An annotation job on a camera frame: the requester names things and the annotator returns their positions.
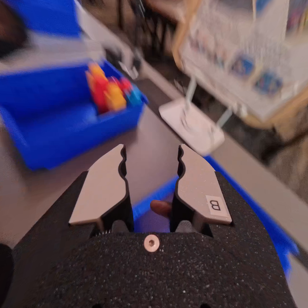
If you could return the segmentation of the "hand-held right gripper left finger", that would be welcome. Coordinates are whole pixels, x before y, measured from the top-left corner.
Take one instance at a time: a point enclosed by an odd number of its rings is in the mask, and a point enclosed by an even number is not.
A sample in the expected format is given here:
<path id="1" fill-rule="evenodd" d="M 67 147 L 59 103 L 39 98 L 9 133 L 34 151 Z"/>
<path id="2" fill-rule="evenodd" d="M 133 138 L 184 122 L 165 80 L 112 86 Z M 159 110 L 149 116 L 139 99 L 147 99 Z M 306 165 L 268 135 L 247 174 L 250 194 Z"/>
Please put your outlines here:
<path id="1" fill-rule="evenodd" d="M 95 224 L 104 232 L 111 230 L 115 221 L 123 221 L 129 232 L 134 231 L 126 160 L 126 147 L 119 144 L 88 169 L 70 226 Z"/>

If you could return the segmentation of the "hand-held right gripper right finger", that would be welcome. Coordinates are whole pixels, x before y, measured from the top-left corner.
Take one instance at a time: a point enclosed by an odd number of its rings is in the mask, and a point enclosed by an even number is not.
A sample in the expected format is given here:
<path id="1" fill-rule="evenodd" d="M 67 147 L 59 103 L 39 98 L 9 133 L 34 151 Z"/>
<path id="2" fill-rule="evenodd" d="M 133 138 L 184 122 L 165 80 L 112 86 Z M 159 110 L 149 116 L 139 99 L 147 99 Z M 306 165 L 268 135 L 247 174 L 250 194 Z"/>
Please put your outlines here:
<path id="1" fill-rule="evenodd" d="M 179 145 L 177 159 L 170 232 L 175 232 L 182 221 L 189 221 L 200 233 L 211 233 L 209 225 L 231 225 L 232 217 L 214 168 L 185 144 Z"/>

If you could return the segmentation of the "blue plastic bin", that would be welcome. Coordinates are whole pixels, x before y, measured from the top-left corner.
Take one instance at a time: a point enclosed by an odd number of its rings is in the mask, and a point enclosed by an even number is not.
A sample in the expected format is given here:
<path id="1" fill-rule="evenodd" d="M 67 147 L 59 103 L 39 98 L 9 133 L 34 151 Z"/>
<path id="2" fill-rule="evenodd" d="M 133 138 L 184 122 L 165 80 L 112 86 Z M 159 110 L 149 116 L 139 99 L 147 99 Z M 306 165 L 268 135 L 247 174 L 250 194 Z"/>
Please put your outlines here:
<path id="1" fill-rule="evenodd" d="M 54 36 L 80 37 L 80 26 L 73 0 L 5 1 L 29 29 Z"/>
<path id="2" fill-rule="evenodd" d="M 285 275 L 289 277 L 291 273 L 291 262 L 289 256 L 293 255 L 298 257 L 300 255 L 299 248 L 293 239 L 287 235 L 287 233 L 272 219 L 272 217 L 262 209 L 262 207 L 252 198 L 252 196 L 231 175 L 229 175 L 229 173 L 213 157 L 205 156 L 204 159 L 214 168 L 215 171 L 221 173 L 221 175 L 225 177 L 229 184 L 232 185 L 237 193 L 241 195 L 242 199 L 245 200 L 249 207 L 258 216 L 275 246 Z M 177 179 L 178 175 L 174 176 L 157 190 L 153 191 L 144 199 L 134 204 L 134 221 L 137 221 L 150 210 L 150 202 L 153 199 L 165 199 L 168 195 L 173 193 Z"/>
<path id="3" fill-rule="evenodd" d="M 88 62 L 1 73 L 2 122 L 29 169 L 53 169 L 138 125 L 148 104 L 142 92 L 139 105 L 98 114 Z"/>

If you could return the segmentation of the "cluster of plastic block towers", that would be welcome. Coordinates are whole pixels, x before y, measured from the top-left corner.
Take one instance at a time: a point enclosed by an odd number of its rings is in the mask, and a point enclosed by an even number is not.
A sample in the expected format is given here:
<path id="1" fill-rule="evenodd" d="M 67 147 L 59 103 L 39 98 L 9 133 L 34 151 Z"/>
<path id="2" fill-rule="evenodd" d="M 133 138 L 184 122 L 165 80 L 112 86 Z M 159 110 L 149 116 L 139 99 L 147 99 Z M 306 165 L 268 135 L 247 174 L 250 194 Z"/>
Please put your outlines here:
<path id="1" fill-rule="evenodd" d="M 85 74 L 99 115 L 141 106 L 144 103 L 140 90 L 127 78 L 116 78 L 114 75 L 106 77 L 98 63 L 89 63 Z"/>

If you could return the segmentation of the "person's right hand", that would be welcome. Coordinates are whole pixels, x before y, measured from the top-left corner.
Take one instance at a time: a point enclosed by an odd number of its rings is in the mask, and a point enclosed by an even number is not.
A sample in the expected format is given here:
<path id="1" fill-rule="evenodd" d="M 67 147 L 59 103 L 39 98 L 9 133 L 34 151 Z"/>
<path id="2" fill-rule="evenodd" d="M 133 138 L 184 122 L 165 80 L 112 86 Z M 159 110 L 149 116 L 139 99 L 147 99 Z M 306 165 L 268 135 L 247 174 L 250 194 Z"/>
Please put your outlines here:
<path id="1" fill-rule="evenodd" d="M 172 203 L 166 201 L 152 200 L 150 203 L 151 210 L 157 215 L 170 218 Z"/>

